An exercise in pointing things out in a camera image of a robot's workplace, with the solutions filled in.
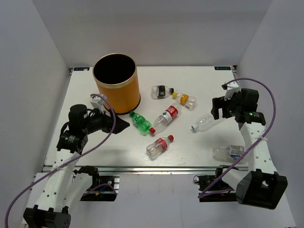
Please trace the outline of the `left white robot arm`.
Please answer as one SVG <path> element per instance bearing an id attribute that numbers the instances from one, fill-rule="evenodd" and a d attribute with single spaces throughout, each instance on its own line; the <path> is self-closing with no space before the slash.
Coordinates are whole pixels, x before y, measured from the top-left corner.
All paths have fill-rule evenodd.
<path id="1" fill-rule="evenodd" d="M 56 159 L 47 183 L 34 207 L 26 208 L 23 218 L 30 228 L 67 228 L 71 224 L 69 210 L 74 200 L 88 189 L 100 185 L 97 168 L 85 166 L 75 170 L 78 158 L 96 131 L 118 134 L 130 124 L 116 114 L 107 115 L 98 104 L 88 109 L 84 104 L 70 107 L 68 122 L 61 128 Z"/>

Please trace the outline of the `blue-cap clear bottle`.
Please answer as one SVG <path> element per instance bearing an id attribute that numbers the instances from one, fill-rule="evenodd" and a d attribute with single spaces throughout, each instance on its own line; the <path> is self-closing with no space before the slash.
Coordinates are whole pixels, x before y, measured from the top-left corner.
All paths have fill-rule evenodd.
<path id="1" fill-rule="evenodd" d="M 205 114 L 191 125 L 191 130 L 194 132 L 204 132 L 223 122 L 224 120 L 225 119 L 221 116 L 219 119 L 215 120 L 212 114 Z"/>

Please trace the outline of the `green plastic bottle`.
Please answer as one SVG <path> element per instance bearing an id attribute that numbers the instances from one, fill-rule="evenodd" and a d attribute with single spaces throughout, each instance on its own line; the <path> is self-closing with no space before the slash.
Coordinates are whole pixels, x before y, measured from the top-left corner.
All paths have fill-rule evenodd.
<path id="1" fill-rule="evenodd" d="M 146 135 L 150 132 L 152 124 L 148 120 L 146 120 L 142 115 L 131 111 L 129 113 L 129 116 L 132 119 L 133 124 L 142 134 Z"/>

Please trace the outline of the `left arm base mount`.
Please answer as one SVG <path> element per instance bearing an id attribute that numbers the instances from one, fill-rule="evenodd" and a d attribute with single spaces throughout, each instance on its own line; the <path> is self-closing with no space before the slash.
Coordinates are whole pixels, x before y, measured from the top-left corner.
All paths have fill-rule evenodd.
<path id="1" fill-rule="evenodd" d="M 99 170 L 94 166 L 84 166 L 74 170 L 74 179 L 78 174 L 88 174 L 92 185 L 84 192 L 81 201 L 114 202 L 117 196 L 115 176 L 100 176 Z"/>

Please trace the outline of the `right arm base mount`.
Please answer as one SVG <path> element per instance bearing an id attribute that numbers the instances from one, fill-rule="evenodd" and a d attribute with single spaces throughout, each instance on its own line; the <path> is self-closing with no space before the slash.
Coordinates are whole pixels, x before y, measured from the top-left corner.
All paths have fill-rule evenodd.
<path id="1" fill-rule="evenodd" d="M 227 165 L 220 165 L 216 168 L 214 175 L 206 175 L 206 174 L 197 174 L 193 177 L 193 183 L 198 185 L 199 194 L 207 188 L 218 176 L 223 173 L 223 169 L 228 168 Z M 220 193 L 210 194 L 203 198 L 200 198 L 200 202 L 236 202 L 236 193 L 234 190 L 229 190 L 230 186 L 223 182 L 222 180 L 218 181 L 215 185 L 213 185 L 207 192 L 215 192 L 220 191 Z"/>

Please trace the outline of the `small red-label clear bottle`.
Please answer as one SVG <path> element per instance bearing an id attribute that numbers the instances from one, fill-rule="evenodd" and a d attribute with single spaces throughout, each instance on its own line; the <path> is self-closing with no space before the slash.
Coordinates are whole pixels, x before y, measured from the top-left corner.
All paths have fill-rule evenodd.
<path id="1" fill-rule="evenodd" d="M 146 147 L 146 152 L 150 158 L 155 159 L 161 153 L 165 152 L 168 149 L 170 143 L 173 141 L 174 137 L 172 135 L 158 138 L 154 143 Z"/>

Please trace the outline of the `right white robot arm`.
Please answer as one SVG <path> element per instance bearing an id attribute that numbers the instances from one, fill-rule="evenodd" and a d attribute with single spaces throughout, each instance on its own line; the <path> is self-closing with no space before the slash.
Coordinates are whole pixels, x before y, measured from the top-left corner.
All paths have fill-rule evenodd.
<path id="1" fill-rule="evenodd" d="M 214 182 L 219 189 L 229 186 L 235 190 L 239 204 L 275 209 L 288 182 L 285 176 L 278 174 L 262 135 L 266 132 L 266 121 L 264 115 L 257 112 L 258 99 L 258 91 L 247 88 L 212 99 L 214 119 L 220 116 L 235 118 L 245 142 L 246 151 L 242 158 L 248 158 L 248 172 L 232 166 L 221 167 Z"/>

